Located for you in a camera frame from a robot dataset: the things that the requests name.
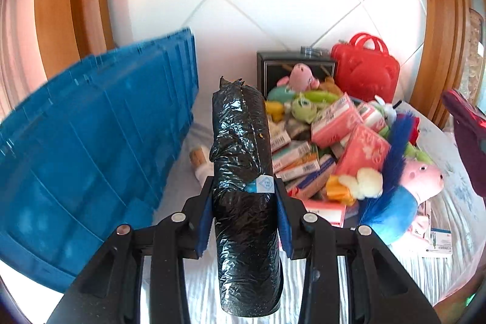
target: stacked blue crate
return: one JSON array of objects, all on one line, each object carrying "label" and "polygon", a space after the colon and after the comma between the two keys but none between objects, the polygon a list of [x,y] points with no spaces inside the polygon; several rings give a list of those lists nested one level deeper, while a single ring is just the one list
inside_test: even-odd
[{"label": "stacked blue crate", "polygon": [[0,124],[0,259],[63,292],[117,225],[151,224],[198,90],[188,29],[89,56]]}]

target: yellow toy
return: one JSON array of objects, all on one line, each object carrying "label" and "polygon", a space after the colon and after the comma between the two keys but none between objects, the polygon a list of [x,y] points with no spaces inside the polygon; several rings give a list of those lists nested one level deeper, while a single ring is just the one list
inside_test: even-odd
[{"label": "yellow toy", "polygon": [[343,205],[352,206],[356,200],[351,196],[351,191],[345,185],[339,183],[339,176],[331,175],[326,182],[327,199],[337,200]]},{"label": "yellow toy", "polygon": [[283,120],[285,116],[285,107],[283,103],[277,101],[265,101],[265,111],[272,116],[272,121],[278,123]]},{"label": "yellow toy", "polygon": [[334,79],[331,76],[327,76],[324,81],[319,85],[319,90],[327,91],[337,95],[339,98],[343,96],[341,89],[334,83]]},{"label": "yellow toy", "polygon": [[378,198],[383,193],[383,176],[373,168],[361,168],[356,177],[331,175],[326,183],[327,198],[351,206],[356,200]]}]

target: plastic bag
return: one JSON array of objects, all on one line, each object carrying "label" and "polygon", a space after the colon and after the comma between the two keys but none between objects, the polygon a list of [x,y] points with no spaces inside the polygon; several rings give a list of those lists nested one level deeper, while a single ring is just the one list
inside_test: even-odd
[{"label": "plastic bag", "polygon": [[263,96],[223,78],[213,94],[215,217],[221,306],[261,317],[279,308],[283,287],[275,193],[249,193],[260,175],[273,175]]}]

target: white plush toy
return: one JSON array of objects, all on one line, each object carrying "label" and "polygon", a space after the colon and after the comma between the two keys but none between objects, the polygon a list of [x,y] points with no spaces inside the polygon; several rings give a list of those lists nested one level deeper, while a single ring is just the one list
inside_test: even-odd
[{"label": "white plush toy", "polygon": [[383,114],[386,125],[389,127],[392,126],[397,119],[397,111],[393,108],[391,103],[385,103],[383,98],[379,97],[378,95],[375,95],[375,99],[375,101],[371,101],[369,104]]},{"label": "white plush toy", "polygon": [[354,199],[378,198],[383,193],[382,174],[373,168],[361,168],[356,177],[341,175],[338,180]]}]

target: green plush toy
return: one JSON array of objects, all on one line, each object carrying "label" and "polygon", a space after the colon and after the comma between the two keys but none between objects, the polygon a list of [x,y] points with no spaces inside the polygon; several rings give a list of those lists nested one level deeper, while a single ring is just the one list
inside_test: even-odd
[{"label": "green plush toy", "polygon": [[[389,133],[390,133],[390,128],[388,126],[386,126],[380,132],[378,132],[378,134],[385,139],[388,138]],[[429,157],[429,155],[426,152],[415,147],[410,142],[407,143],[407,147],[405,148],[404,155],[407,158],[416,159],[417,161],[425,162],[428,165],[435,165],[435,162],[432,160],[432,158]]]},{"label": "green plush toy", "polygon": [[303,93],[305,98],[307,98],[311,102],[315,103],[334,103],[339,99],[339,96],[336,94],[330,93],[328,91],[321,91],[321,90],[311,90],[311,91],[305,91]]},{"label": "green plush toy", "polygon": [[292,115],[296,120],[310,124],[316,118],[319,110],[325,109],[327,106],[329,106],[329,104],[325,102],[314,103],[307,99],[303,94],[299,94],[299,96],[292,102]]}]

